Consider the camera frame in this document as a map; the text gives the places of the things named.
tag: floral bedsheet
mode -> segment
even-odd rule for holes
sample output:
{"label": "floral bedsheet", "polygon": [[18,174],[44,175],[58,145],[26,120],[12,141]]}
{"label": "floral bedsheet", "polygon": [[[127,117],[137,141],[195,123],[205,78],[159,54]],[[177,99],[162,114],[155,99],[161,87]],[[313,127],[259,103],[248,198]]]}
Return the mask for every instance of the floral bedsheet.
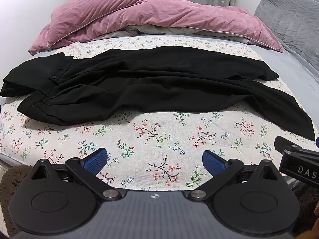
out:
{"label": "floral bedsheet", "polygon": [[[263,60],[244,44],[176,36],[136,36],[76,42],[58,49],[75,58],[93,57],[111,48],[151,49],[158,46],[188,46]],[[282,80],[263,82],[292,95]],[[279,167],[281,154],[273,143],[278,135],[311,150],[313,141],[304,139],[265,120],[248,104],[237,103],[219,112],[119,111],[103,122],[60,127],[32,120],[17,111],[25,97],[8,98],[1,109],[0,150],[24,164],[41,158],[63,163],[83,158],[104,147],[108,163],[98,174],[116,188],[135,190],[191,190],[211,178],[203,168],[206,149],[246,164],[269,159]]]}

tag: gray pillow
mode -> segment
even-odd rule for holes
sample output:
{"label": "gray pillow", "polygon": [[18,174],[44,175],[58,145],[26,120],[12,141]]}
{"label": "gray pillow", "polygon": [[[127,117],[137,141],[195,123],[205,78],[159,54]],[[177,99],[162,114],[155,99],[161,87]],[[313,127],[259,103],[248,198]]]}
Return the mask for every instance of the gray pillow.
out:
{"label": "gray pillow", "polygon": [[319,0],[261,0],[255,16],[270,28],[284,48],[290,48],[310,72],[318,75]]}

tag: brown rug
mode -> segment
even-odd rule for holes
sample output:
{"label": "brown rug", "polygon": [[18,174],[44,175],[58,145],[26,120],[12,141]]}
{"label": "brown rug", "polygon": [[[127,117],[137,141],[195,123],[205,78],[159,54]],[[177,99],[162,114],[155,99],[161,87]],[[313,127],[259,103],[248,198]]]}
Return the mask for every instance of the brown rug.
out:
{"label": "brown rug", "polygon": [[[9,201],[31,168],[31,166],[25,165],[12,167],[3,175],[0,183],[1,208],[9,236],[13,236],[17,233],[9,215]],[[319,201],[319,189],[308,185],[302,185],[294,191],[299,199],[300,214],[296,225],[294,226],[293,233],[299,235],[302,232],[311,229],[318,218],[315,216],[314,210]]]}
{"label": "brown rug", "polygon": [[7,227],[9,236],[13,236],[17,233],[9,215],[9,201],[31,169],[31,166],[26,165],[15,166],[8,169],[2,176],[0,183],[0,202],[5,226]]}

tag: round black disc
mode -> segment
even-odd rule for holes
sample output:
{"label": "round black disc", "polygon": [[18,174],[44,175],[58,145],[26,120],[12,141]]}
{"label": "round black disc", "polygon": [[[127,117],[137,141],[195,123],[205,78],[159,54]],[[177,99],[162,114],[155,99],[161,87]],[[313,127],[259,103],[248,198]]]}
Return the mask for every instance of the round black disc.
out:
{"label": "round black disc", "polygon": [[32,180],[20,192],[12,197],[9,213],[19,230],[31,234],[51,235],[75,229],[97,207],[90,190],[61,180]]}
{"label": "round black disc", "polygon": [[217,219],[247,235],[269,236],[288,231],[299,214],[299,202],[287,187],[260,179],[253,186],[238,183],[219,191],[212,207]]}

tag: black trousers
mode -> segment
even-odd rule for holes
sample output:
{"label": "black trousers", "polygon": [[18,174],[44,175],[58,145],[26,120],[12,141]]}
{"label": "black trousers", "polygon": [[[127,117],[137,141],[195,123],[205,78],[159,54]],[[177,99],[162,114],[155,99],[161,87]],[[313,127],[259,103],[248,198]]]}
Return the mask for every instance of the black trousers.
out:
{"label": "black trousers", "polygon": [[263,61],[196,48],[111,49],[89,59],[59,53],[22,63],[4,79],[1,96],[31,93],[18,111],[63,126],[106,120],[122,107],[211,112],[245,100],[274,124],[315,140],[294,97],[256,78],[278,75]]}

